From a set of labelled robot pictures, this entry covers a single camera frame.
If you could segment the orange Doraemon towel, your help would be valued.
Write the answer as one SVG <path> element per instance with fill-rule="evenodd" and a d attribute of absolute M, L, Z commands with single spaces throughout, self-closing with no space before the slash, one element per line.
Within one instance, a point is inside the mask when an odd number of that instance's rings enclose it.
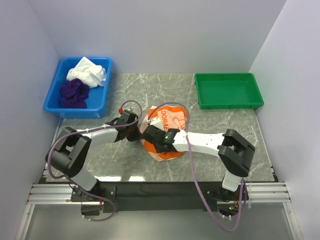
<path fill-rule="evenodd" d="M 155 106 L 152 106 L 148 110 L 148 113 L 143 119 L 142 124 L 139 128 L 139 131 L 141 133 L 143 133 L 148 126 L 148 123 L 147 123 L 148 116 L 150 116 L 151 120 L 155 117 L 158 117 L 161 120 L 163 129 L 166 132 L 169 129 L 185 130 L 186 121 L 187 121 L 187 112 L 183 107 L 165 105 L 165 106 L 159 107 L 153 114 L 151 114 L 153 109 L 155 108 L 156 108 Z M 145 150 L 148 152 L 148 154 L 158 162 L 173 160 L 181 157 L 184 154 L 184 152 L 174 152 L 174 151 L 157 153 L 152 143 L 145 141 L 144 139 L 141 139 L 140 141 L 143 147 L 145 148 Z"/>

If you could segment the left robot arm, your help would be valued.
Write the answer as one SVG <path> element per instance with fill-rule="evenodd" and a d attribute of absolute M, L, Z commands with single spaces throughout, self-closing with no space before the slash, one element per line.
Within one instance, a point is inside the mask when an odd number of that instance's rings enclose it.
<path fill-rule="evenodd" d="M 49 175 L 54 179 L 69 179 L 83 189 L 85 198 L 89 201 L 97 200 L 101 194 L 101 182 L 85 168 L 89 150 L 123 139 L 130 142 L 138 140 L 139 119 L 133 111 L 125 109 L 119 117 L 100 127 L 86 130 L 65 127 L 45 156 Z"/>

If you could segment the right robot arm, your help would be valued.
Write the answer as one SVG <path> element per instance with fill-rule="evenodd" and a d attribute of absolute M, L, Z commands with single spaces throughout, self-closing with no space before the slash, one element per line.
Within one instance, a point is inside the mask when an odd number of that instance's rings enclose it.
<path fill-rule="evenodd" d="M 241 180 L 248 177 L 256 148 L 234 129 L 225 133 L 194 133 L 170 128 L 164 131 L 149 125 L 141 137 L 153 144 L 157 153 L 195 152 L 219 157 L 226 172 L 220 194 L 231 200 L 238 193 Z"/>

